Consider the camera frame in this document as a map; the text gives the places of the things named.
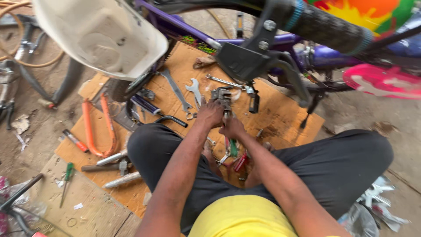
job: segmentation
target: kickstand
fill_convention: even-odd
[[[312,103],[307,110],[307,117],[301,122],[300,128],[303,129],[306,127],[307,119],[309,118],[309,115],[314,112],[314,109],[317,107],[319,102],[325,97],[325,95],[326,95],[325,92],[317,92],[316,94],[314,94]]]

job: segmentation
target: white plastic basket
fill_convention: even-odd
[[[124,0],[32,0],[41,28],[72,58],[133,81],[168,48],[167,38]]]

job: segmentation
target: yellow shirt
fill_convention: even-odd
[[[297,237],[280,207],[256,195],[216,200],[196,219],[189,237]]]

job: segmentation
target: bolt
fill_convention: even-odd
[[[276,23],[272,20],[266,20],[263,23],[263,28],[265,28],[265,30],[268,31],[273,31],[274,29],[276,29]]]
[[[259,42],[259,49],[267,50],[269,48],[269,43],[266,41]]]

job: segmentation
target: black pants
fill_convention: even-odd
[[[130,137],[128,156],[153,192],[181,138],[162,124],[146,124]],[[376,132],[348,130],[334,137],[273,151],[307,185],[317,201],[338,219],[380,176],[393,160],[388,140]],[[237,188],[209,169],[201,155],[196,179],[181,218],[188,235],[198,215],[212,202],[227,196],[252,194],[275,204],[263,184]]]

